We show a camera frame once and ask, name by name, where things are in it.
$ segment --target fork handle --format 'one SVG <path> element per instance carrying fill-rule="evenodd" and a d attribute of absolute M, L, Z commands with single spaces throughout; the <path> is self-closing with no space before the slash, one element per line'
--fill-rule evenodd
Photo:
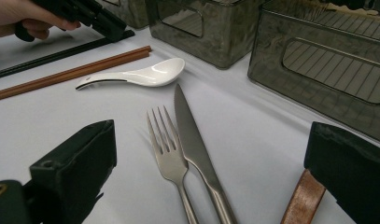
<path fill-rule="evenodd" d="M 187 195 L 186 189 L 184 187 L 184 184 L 178 184 L 177 185 L 178 192 L 181 197 L 181 201 L 184 204 L 184 209 L 186 210 L 187 219 L 189 221 L 189 224 L 198 224 L 198 219 L 195 216 L 195 212 L 193 211 L 192 205 L 190 203 L 189 196 Z"/>

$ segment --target metal container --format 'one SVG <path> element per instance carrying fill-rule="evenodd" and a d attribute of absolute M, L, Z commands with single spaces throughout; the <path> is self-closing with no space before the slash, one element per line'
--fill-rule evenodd
<path fill-rule="evenodd" d="M 146 0 L 153 37 L 219 69 L 229 68 L 252 50 L 260 4 L 261 0 Z"/>
<path fill-rule="evenodd" d="M 96 0 L 105 9 L 125 21 L 134 29 L 148 26 L 146 3 L 144 0 Z"/>
<path fill-rule="evenodd" d="M 265 3 L 248 77 L 380 142 L 378 11 Z"/>

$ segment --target hand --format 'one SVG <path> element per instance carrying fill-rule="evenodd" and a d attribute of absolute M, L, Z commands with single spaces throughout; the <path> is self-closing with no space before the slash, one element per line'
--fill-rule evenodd
<path fill-rule="evenodd" d="M 47 38 L 52 26 L 64 30 L 74 30 L 80 26 L 78 21 L 70 22 L 57 17 L 31 0 L 0 0 L 0 37 L 13 35 L 18 21 L 22 22 L 29 35 L 39 39 Z"/>

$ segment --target knife handle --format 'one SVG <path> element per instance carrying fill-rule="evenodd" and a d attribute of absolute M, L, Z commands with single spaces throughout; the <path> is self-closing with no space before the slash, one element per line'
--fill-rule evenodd
<path fill-rule="evenodd" d="M 207 189 L 217 210 L 219 222 L 222 224 L 236 224 L 236 217 L 231 209 L 224 190 L 222 188 L 215 190 L 210 186 L 207 186 Z"/>

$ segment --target spoon handle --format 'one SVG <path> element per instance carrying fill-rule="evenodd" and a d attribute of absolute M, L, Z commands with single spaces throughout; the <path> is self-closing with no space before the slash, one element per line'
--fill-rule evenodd
<path fill-rule="evenodd" d="M 95 74 L 91 75 L 89 77 L 83 78 L 78 85 L 76 86 L 76 90 L 82 89 L 88 85 L 91 85 L 93 83 L 98 82 L 105 82 L 105 81 L 128 81 L 123 76 L 124 73 L 118 72 L 118 73 L 103 73 L 103 74 Z"/>

